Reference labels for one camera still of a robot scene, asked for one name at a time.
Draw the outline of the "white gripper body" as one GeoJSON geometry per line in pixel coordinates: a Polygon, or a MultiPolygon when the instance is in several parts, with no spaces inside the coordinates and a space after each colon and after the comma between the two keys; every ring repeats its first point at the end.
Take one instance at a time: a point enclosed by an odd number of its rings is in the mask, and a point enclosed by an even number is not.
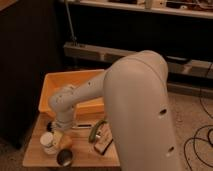
{"type": "Polygon", "coordinates": [[[68,120],[66,122],[62,122],[59,120],[53,120],[51,122],[51,129],[52,129],[52,131],[66,132],[73,127],[73,123],[74,123],[73,120],[68,120]]]}

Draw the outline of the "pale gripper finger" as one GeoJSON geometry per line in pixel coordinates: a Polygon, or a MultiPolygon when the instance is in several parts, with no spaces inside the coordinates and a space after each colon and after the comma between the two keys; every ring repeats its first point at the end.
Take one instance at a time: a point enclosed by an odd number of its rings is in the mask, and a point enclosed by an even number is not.
{"type": "Polygon", "coordinates": [[[58,139],[61,139],[63,137],[63,135],[64,135],[63,132],[57,131],[57,137],[58,137],[58,139]]]}
{"type": "Polygon", "coordinates": [[[57,147],[59,143],[59,133],[58,132],[53,132],[52,133],[52,145],[57,147]]]}

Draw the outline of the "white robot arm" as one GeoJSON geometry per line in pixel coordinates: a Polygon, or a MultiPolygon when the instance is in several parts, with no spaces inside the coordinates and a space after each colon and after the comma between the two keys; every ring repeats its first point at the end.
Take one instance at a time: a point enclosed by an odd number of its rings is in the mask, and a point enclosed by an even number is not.
{"type": "Polygon", "coordinates": [[[54,93],[54,125],[71,128],[75,105],[101,97],[122,171],[182,171],[167,77],[167,63],[154,51],[123,57],[84,84],[54,93]]]}

